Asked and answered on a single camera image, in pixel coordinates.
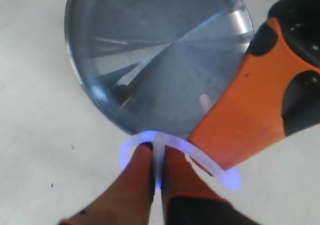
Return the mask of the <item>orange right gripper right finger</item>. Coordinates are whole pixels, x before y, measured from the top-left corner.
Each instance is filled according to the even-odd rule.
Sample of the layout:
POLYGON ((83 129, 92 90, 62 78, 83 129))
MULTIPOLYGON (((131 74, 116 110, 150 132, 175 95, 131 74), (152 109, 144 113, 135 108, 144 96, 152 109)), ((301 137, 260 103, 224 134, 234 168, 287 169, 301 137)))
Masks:
POLYGON ((161 199, 166 225, 251 225, 194 171, 185 155, 166 147, 161 199))

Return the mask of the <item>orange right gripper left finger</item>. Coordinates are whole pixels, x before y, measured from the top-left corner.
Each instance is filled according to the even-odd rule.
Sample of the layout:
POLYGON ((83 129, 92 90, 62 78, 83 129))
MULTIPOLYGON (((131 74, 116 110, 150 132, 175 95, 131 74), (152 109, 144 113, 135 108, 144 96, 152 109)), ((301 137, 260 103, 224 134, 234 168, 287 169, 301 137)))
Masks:
POLYGON ((154 199, 153 145, 135 149, 129 164, 96 200, 61 225, 147 225, 154 199))

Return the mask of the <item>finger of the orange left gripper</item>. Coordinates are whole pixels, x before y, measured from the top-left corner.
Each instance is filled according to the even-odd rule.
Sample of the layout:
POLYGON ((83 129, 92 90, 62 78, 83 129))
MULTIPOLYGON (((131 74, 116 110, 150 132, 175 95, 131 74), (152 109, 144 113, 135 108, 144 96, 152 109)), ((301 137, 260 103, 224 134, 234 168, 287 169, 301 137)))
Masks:
POLYGON ((320 122, 320 0, 279 0, 189 137, 227 170, 320 122))

